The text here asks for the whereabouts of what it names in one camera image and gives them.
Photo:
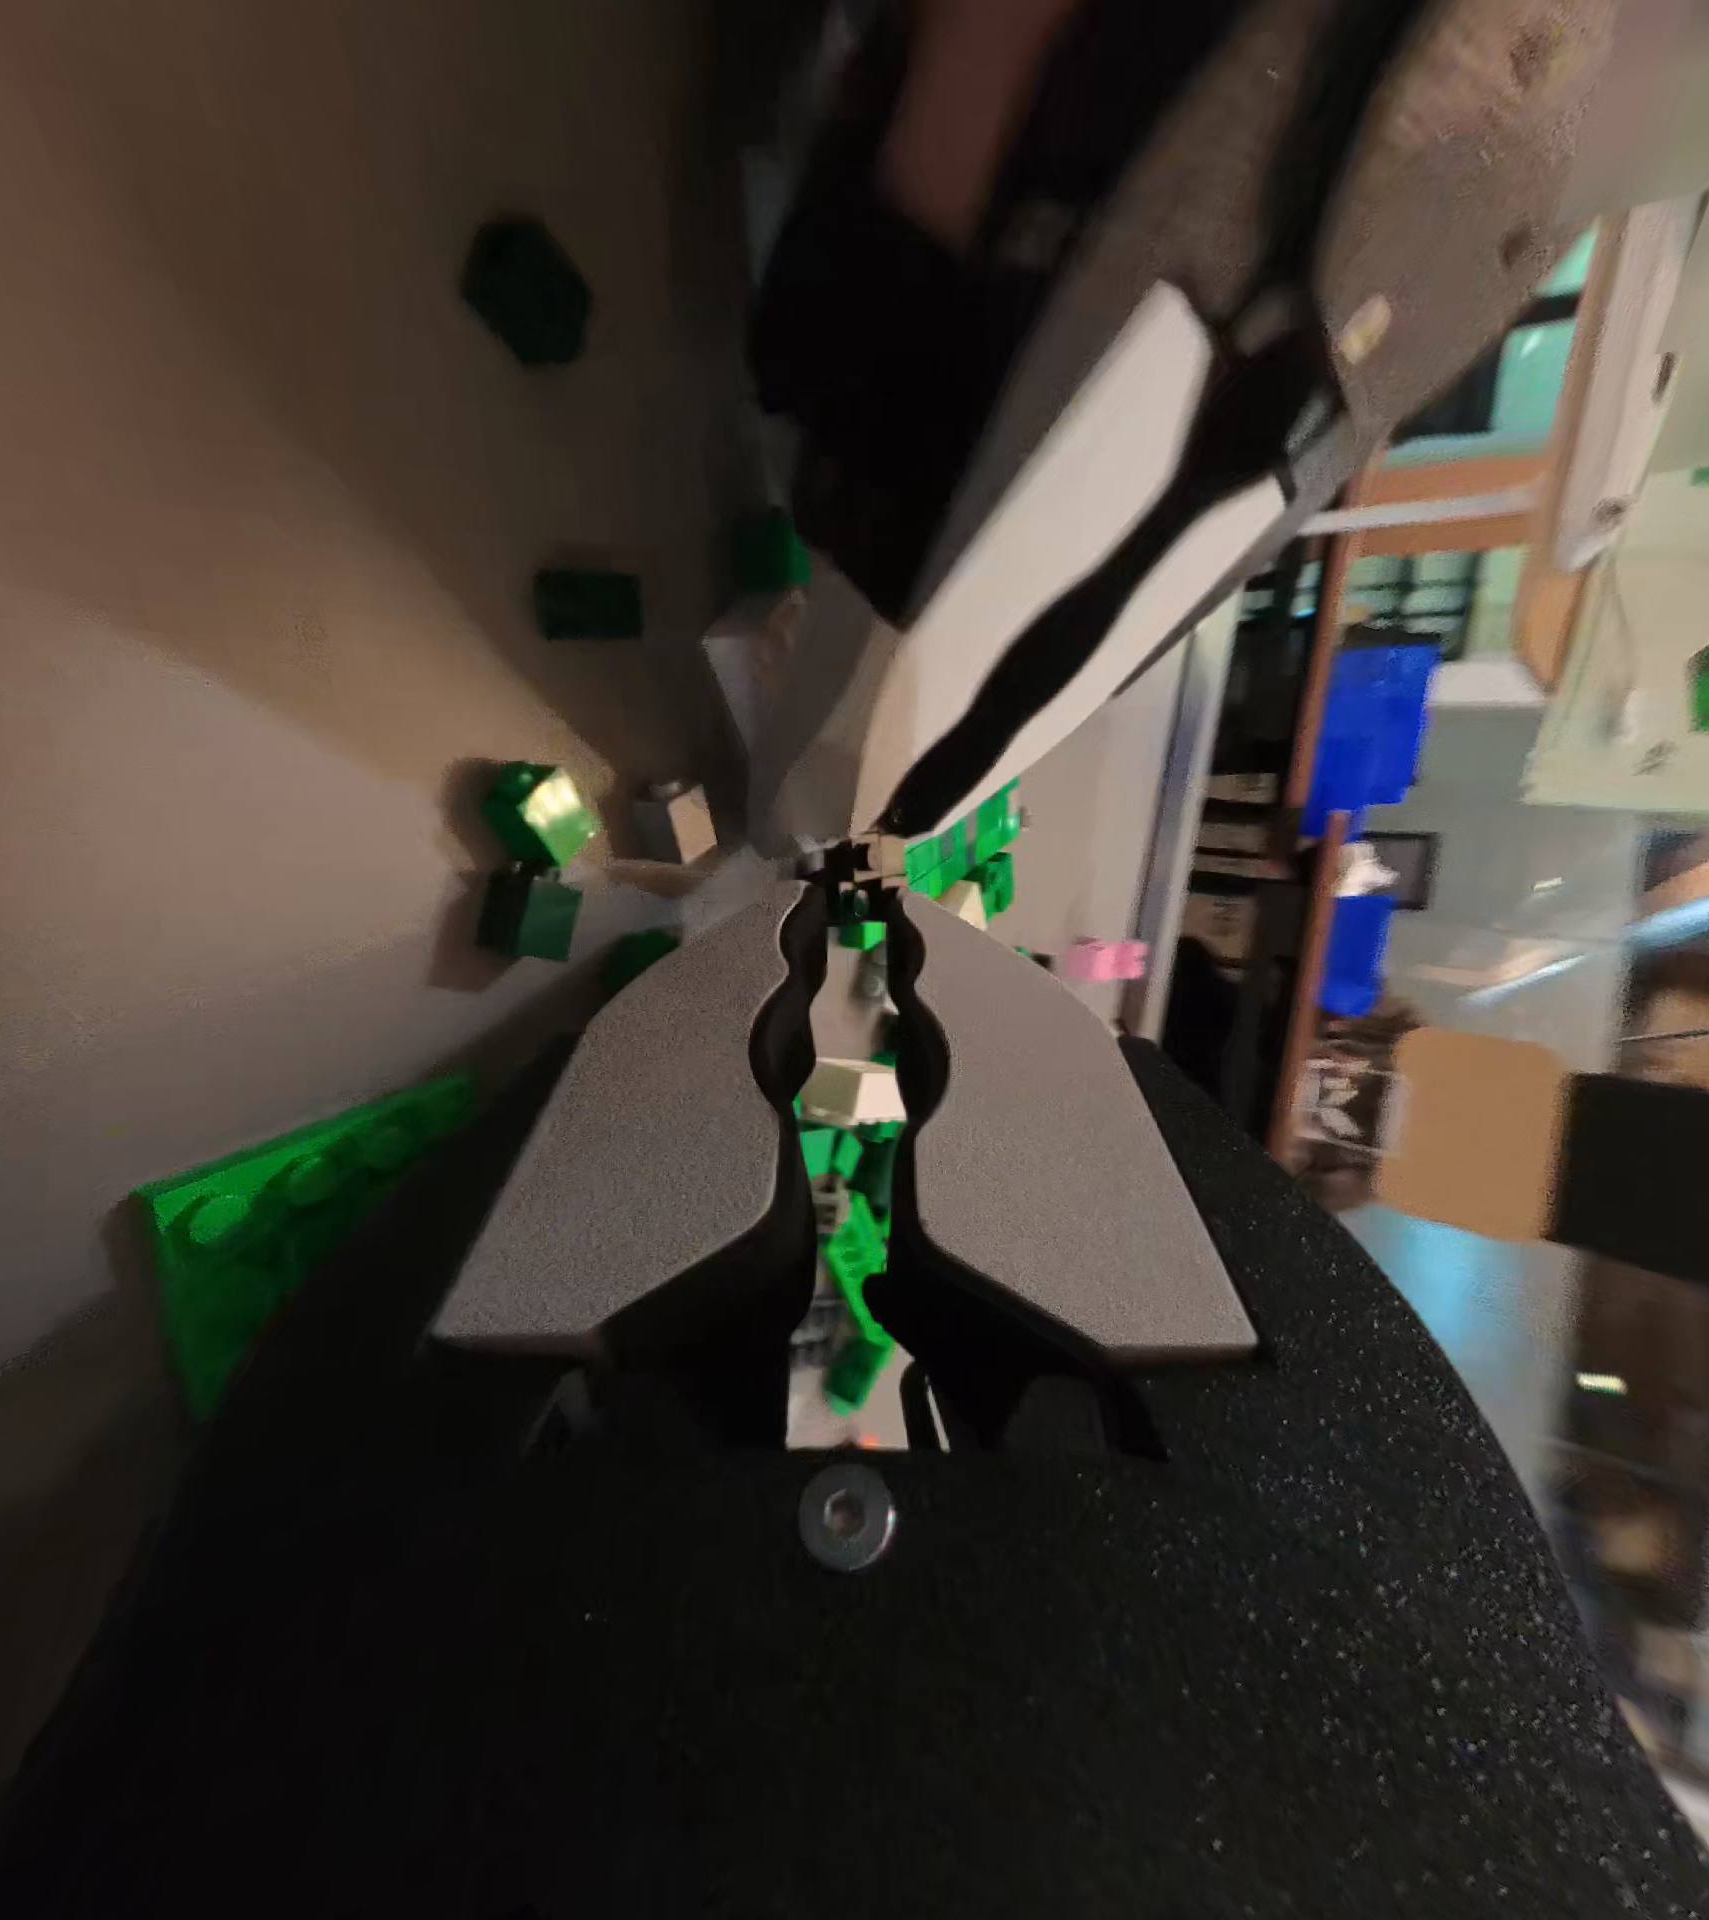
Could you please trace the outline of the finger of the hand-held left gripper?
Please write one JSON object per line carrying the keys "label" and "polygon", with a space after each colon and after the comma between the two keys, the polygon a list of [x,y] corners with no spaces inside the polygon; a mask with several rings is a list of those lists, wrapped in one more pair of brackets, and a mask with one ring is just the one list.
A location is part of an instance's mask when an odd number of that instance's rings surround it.
{"label": "finger of the hand-held left gripper", "polygon": [[1096,530],[1092,481],[1025,480],[903,632],[874,705],[874,825],[948,828],[1129,690],[1329,505],[1352,447],[1184,485]]}
{"label": "finger of the hand-held left gripper", "polygon": [[846,841],[973,705],[1011,641],[1143,522],[1172,480],[1213,341],[1155,283],[909,629],[824,558],[769,710],[769,838]]}

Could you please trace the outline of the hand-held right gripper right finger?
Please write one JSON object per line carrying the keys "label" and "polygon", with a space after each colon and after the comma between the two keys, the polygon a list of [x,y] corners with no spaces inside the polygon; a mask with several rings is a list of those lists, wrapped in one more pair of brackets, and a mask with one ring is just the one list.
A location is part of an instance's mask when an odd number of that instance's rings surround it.
{"label": "hand-held right gripper right finger", "polygon": [[1156,1447],[1145,1380],[1257,1329],[1121,1042],[920,894],[886,918],[907,1126],[869,1285],[957,1447]]}

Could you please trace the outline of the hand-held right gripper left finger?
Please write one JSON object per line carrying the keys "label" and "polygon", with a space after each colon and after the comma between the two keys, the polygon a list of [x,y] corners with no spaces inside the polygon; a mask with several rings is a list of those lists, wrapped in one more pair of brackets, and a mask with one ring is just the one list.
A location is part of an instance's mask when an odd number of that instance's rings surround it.
{"label": "hand-held right gripper left finger", "polygon": [[816,1285],[797,1098],[816,887],[782,879],[583,1029],[432,1319],[435,1344],[672,1391],[722,1447],[786,1442]]}

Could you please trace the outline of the dark green brick assembly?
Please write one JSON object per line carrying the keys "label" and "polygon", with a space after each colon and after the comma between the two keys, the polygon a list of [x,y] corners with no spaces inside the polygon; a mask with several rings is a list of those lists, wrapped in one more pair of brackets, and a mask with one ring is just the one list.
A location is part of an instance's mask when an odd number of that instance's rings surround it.
{"label": "dark green brick assembly", "polygon": [[890,899],[909,878],[909,843],[894,833],[871,833],[805,847],[794,878],[822,894],[829,923],[882,922]]}

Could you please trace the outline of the grey desk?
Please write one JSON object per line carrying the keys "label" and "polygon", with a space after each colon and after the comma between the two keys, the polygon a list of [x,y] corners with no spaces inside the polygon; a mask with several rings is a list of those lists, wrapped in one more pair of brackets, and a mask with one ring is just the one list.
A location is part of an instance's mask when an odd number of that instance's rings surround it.
{"label": "grey desk", "polygon": [[[189,1432],[132,1189],[521,1065],[584,977],[472,947],[487,766],[722,751],[739,157],[822,15],[0,4],[0,1790]],[[461,298],[521,213],[572,363]]]}

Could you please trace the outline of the blue storage bin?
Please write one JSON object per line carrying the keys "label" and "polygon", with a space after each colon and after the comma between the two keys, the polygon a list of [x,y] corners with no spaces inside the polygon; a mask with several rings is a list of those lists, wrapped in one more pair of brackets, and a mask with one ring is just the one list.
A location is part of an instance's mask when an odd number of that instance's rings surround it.
{"label": "blue storage bin", "polygon": [[1419,774],[1427,707],[1442,665],[1437,641],[1360,643],[1335,658],[1301,833],[1319,839],[1336,812],[1351,822],[1402,804]]}
{"label": "blue storage bin", "polygon": [[1319,987],[1321,1011],[1355,1019],[1377,1009],[1384,992],[1395,912],[1396,901],[1384,892],[1336,897]]}

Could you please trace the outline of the white studded brick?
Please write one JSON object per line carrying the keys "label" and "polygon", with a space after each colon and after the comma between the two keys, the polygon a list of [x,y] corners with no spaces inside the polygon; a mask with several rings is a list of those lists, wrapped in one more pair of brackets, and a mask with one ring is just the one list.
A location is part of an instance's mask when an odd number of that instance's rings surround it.
{"label": "white studded brick", "polygon": [[896,1126],[907,1101],[886,1061],[821,1058],[798,1094],[798,1109],[814,1126],[858,1129]]}
{"label": "white studded brick", "polygon": [[747,783],[770,780],[794,748],[805,705],[809,614],[806,588],[747,594],[700,640]]}

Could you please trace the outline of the dull green brick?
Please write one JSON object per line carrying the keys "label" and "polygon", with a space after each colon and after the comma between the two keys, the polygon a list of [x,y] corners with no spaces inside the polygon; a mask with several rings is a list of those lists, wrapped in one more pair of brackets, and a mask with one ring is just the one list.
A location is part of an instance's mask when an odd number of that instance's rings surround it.
{"label": "dull green brick", "polygon": [[524,958],[567,964],[572,958],[583,889],[531,865],[489,874],[478,918],[478,946],[507,961]]}

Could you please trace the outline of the green mosaic brick plate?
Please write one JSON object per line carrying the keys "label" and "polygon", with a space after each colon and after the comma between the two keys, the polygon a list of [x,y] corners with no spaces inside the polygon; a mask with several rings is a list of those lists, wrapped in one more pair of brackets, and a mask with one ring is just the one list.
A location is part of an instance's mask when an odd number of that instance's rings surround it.
{"label": "green mosaic brick plate", "polygon": [[907,847],[907,886],[941,899],[954,886],[973,884],[988,920],[1015,899],[1012,847],[1025,825],[1018,780],[992,792],[958,824]]}

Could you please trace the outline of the green wedge plate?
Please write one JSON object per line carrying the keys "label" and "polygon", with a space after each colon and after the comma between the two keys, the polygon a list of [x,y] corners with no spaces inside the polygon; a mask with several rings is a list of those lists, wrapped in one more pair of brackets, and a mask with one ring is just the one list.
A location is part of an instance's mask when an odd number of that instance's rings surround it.
{"label": "green wedge plate", "polygon": [[453,1072],[132,1189],[193,1421],[321,1262],[476,1109],[475,1078]]}

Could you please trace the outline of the dark green brick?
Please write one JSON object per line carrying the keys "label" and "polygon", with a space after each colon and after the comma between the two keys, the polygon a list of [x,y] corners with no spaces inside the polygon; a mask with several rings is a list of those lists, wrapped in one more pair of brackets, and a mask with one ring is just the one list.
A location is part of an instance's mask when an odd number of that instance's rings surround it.
{"label": "dark green brick", "polygon": [[531,578],[531,611],[557,643],[628,643],[646,632],[638,573],[605,565],[543,565]]}
{"label": "dark green brick", "polygon": [[498,215],[476,227],[461,298],[526,367],[571,365],[584,351],[594,307],[591,283],[535,215]]}

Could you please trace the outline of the wooden table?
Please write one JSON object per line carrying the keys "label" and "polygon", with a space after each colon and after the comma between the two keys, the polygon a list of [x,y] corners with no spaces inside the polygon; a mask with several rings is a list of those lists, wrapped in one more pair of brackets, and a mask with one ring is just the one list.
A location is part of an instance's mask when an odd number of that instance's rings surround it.
{"label": "wooden table", "polygon": [[[1342,646],[1342,635],[1346,633],[1346,578],[1352,563],[1362,556],[1362,549],[1365,535],[1358,532],[1329,533],[1323,540],[1323,569],[1313,646],[1304,664],[1298,726],[1283,796],[1285,824],[1298,825],[1304,806],[1310,800],[1333,669]],[[1269,1156],[1285,1171],[1293,1171],[1297,1166],[1298,1106],[1304,1087],[1304,1069],[1321,1031],[1319,996],[1336,907],[1346,825],[1346,812],[1336,808],[1327,815],[1327,824],[1319,833],[1306,835],[1298,832],[1294,838],[1294,849],[1306,857],[1306,879],[1302,884],[1298,914],[1294,981],[1289,997],[1289,1016],[1285,1019],[1264,1136]]]}

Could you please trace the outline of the grey small brick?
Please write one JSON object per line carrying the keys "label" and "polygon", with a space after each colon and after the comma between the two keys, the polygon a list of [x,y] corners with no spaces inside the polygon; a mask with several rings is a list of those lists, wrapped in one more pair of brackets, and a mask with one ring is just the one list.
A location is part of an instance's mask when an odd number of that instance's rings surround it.
{"label": "grey small brick", "polygon": [[630,802],[630,822],[638,856],[665,865],[692,865],[721,841],[696,780],[653,782]]}

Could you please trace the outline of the light green brick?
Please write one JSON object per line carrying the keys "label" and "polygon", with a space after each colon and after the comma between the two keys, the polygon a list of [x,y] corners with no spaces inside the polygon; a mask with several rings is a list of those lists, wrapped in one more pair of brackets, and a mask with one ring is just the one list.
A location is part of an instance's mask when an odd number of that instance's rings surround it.
{"label": "light green brick", "polygon": [[576,780],[557,764],[502,764],[482,793],[482,822],[516,865],[553,874],[601,838],[603,822]]}

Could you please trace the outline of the instruction booklet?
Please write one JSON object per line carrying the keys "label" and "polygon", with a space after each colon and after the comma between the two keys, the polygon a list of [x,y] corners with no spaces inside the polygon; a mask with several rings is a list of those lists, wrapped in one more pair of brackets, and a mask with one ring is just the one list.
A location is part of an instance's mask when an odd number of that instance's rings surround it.
{"label": "instruction booklet", "polygon": [[1709,194],[1609,219],[1592,266],[1517,600],[1522,792],[1709,818]]}

